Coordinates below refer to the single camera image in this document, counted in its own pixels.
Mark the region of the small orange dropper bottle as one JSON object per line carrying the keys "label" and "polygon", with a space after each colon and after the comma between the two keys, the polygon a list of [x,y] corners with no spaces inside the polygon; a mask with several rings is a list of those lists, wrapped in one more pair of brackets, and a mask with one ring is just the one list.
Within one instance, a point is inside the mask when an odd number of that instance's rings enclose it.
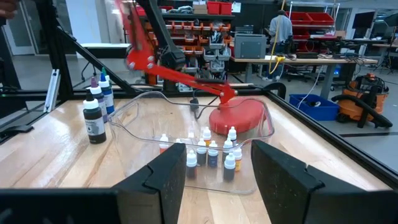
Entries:
{"label": "small orange dropper bottle", "polygon": [[165,152],[169,148],[169,139],[166,134],[162,134],[161,138],[159,139],[160,144],[159,144],[159,153]]}

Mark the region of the small navy dropper bottle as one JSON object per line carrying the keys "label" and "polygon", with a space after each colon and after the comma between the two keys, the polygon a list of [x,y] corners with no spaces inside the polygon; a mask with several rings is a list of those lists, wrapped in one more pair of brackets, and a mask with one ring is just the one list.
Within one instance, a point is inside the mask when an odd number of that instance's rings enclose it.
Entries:
{"label": "small navy dropper bottle", "polygon": [[218,150],[216,149],[217,147],[218,145],[216,141],[212,141],[209,145],[207,162],[208,166],[211,168],[217,168],[218,165]]}

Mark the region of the shelf rack orange bins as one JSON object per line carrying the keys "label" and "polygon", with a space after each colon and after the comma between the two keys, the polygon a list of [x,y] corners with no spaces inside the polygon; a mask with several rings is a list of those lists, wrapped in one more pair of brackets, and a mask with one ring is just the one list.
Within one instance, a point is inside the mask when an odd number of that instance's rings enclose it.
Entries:
{"label": "shelf rack orange bins", "polygon": [[170,38],[185,55],[181,72],[195,78],[228,78],[234,16],[165,13],[162,17]]}

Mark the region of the small orange-brown dropper bottle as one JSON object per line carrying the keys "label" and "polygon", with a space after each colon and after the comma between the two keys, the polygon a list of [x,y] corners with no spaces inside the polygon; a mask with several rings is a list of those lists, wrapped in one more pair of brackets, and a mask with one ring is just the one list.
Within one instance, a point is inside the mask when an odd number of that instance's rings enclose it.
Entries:
{"label": "small orange-brown dropper bottle", "polygon": [[194,150],[190,150],[187,154],[186,176],[188,179],[195,179],[197,176],[197,155]]}

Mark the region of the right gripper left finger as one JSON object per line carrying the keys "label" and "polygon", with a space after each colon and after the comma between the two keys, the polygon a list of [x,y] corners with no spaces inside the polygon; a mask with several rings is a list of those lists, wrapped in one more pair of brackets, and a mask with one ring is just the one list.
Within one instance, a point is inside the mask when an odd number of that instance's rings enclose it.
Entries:
{"label": "right gripper left finger", "polygon": [[186,145],[175,143],[114,185],[121,224],[177,224],[186,162]]}

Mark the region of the small yellow dropper bottle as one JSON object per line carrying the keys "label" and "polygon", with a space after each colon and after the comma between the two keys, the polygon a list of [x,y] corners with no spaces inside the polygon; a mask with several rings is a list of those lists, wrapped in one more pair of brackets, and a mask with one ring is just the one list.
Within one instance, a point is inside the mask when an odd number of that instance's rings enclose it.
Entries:
{"label": "small yellow dropper bottle", "polygon": [[242,161],[242,149],[239,147],[233,151],[233,155],[235,158],[235,171],[239,172],[241,170],[241,161]]}
{"label": "small yellow dropper bottle", "polygon": [[208,126],[204,128],[202,137],[206,146],[209,146],[211,144],[211,130]]}

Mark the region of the large blue-tipped food colouring bottle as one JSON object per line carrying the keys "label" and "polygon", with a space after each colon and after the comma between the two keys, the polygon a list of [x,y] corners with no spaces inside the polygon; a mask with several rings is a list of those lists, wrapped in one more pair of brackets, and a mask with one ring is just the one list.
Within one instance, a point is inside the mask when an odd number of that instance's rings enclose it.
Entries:
{"label": "large blue-tipped food colouring bottle", "polygon": [[101,91],[104,95],[104,102],[106,105],[107,114],[111,114],[114,112],[113,91],[109,81],[106,79],[106,75],[104,74],[104,72],[101,72],[98,85],[101,88]]}

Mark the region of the clear plastic bin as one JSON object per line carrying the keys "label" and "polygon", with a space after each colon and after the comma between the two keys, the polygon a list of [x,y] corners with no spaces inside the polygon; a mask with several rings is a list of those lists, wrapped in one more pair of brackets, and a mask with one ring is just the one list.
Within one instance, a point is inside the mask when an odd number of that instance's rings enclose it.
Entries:
{"label": "clear plastic bin", "polygon": [[[266,119],[262,124],[249,131],[237,133],[233,151],[239,147],[242,149],[241,170],[235,171],[231,182],[223,179],[222,153],[228,134],[218,134],[210,129],[211,141],[216,141],[218,145],[217,168],[208,166],[207,146],[206,164],[197,164],[196,178],[188,179],[185,175],[187,187],[239,194],[248,194],[255,189],[251,143],[253,140],[268,142],[275,128],[264,99],[248,96],[239,98],[256,99],[266,106]],[[206,126],[210,128],[209,115],[219,104],[220,99],[217,96],[200,97],[197,93],[191,93],[188,97],[167,98],[155,91],[143,93],[122,105],[109,116],[108,121],[124,173],[131,175],[160,155],[159,139],[162,134],[167,135],[169,147],[175,143],[183,143],[187,154],[190,150],[197,154],[203,130]]]}

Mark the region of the large purple-tipped food colouring bottle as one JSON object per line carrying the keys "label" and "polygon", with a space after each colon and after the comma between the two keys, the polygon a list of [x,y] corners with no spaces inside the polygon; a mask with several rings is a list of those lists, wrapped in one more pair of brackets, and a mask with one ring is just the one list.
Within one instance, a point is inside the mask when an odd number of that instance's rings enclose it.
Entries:
{"label": "large purple-tipped food colouring bottle", "polygon": [[104,123],[108,121],[108,114],[106,111],[106,104],[104,101],[104,95],[102,93],[101,87],[98,86],[98,83],[95,79],[95,77],[91,78],[91,86],[89,87],[91,94],[95,99],[98,100],[99,107],[101,108],[101,113],[103,117]]}

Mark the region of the person's hand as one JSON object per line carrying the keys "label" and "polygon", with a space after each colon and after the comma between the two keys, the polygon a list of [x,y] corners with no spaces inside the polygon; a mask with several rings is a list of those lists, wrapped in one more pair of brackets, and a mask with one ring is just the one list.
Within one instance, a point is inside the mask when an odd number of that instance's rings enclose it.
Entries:
{"label": "person's hand", "polygon": [[18,0],[0,0],[0,17],[13,19],[18,3]]}

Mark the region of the large green-tipped food colouring bottle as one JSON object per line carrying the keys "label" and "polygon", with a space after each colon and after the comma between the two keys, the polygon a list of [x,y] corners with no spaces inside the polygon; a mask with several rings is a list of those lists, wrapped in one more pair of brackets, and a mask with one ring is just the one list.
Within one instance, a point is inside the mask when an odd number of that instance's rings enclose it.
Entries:
{"label": "large green-tipped food colouring bottle", "polygon": [[112,82],[104,67],[101,70],[101,74],[104,75],[105,79],[109,82],[110,87],[112,87]]}

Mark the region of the red bin shelving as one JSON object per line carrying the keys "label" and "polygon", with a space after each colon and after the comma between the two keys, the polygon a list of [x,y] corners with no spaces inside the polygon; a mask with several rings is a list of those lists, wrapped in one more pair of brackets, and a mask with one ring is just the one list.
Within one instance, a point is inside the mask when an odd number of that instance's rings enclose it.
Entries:
{"label": "red bin shelving", "polygon": [[293,40],[296,52],[322,52],[321,37],[311,37],[312,32],[327,31],[333,28],[335,20],[327,12],[286,12],[285,15],[292,23]]}

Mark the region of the large black food colouring bottle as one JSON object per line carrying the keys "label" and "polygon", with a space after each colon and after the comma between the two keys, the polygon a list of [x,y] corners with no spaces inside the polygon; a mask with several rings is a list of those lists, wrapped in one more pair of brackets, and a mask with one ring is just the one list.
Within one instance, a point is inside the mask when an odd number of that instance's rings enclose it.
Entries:
{"label": "large black food colouring bottle", "polygon": [[90,143],[101,144],[105,142],[106,131],[102,109],[89,89],[86,90],[86,99],[83,101],[83,116]]}

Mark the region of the small dark green dropper bottle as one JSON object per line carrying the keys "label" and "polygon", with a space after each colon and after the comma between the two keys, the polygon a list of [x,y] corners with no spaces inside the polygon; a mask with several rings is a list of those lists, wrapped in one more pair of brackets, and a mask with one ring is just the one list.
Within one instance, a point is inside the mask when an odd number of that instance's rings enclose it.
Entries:
{"label": "small dark green dropper bottle", "polygon": [[198,142],[198,148],[197,148],[197,164],[199,166],[204,166],[206,164],[206,153],[207,153],[206,142],[204,141],[203,138],[201,138]]}

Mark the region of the silver aluminium bracket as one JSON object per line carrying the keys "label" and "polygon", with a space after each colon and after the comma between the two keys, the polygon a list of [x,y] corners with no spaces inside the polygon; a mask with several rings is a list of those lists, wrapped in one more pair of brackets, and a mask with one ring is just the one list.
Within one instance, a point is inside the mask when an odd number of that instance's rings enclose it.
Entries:
{"label": "silver aluminium bracket", "polygon": [[60,70],[53,69],[52,74],[50,76],[49,87],[45,99],[44,113],[49,113],[52,110],[54,110],[57,102],[59,86],[60,86]]}

